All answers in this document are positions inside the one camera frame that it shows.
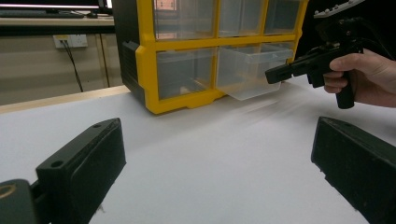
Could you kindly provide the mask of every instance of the power outlet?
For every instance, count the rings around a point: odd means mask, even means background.
[[[86,35],[54,35],[53,41],[55,48],[63,49],[64,44],[62,41],[67,42],[69,48],[84,48],[88,47],[88,41]]]

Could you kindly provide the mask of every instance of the white table surface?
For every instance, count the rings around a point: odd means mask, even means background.
[[[311,162],[319,116],[396,145],[395,109],[335,97],[306,77],[246,101],[152,115],[131,93],[0,115],[0,182],[35,168],[89,126],[120,118],[127,164],[95,224],[364,224]]]

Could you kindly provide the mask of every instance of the electrical cable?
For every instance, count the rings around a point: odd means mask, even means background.
[[[76,68],[76,64],[74,62],[72,51],[71,51],[71,49],[69,47],[69,44],[67,43],[67,40],[61,40],[61,43],[64,45],[64,49],[66,50],[67,54],[69,55],[70,60],[72,61],[72,64],[73,64],[73,67],[74,67],[74,70],[75,70],[76,80],[77,80],[77,83],[79,85],[79,89],[81,90],[81,92],[84,92],[84,90],[82,89],[81,81],[79,79],[79,75],[78,75],[78,71],[77,71],[77,68]]]

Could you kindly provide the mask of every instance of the hand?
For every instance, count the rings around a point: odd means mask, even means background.
[[[332,72],[324,74],[324,90],[338,93],[347,85],[342,77],[349,72],[355,101],[367,105],[396,107],[396,62],[368,49],[330,62]]]

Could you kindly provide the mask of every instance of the white tabletop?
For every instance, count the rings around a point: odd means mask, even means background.
[[[91,223],[363,224],[311,162],[319,116],[396,145],[390,108],[337,108],[306,77],[237,101],[150,114],[131,93],[0,115],[0,182],[24,178],[96,122],[120,118],[127,164]]]

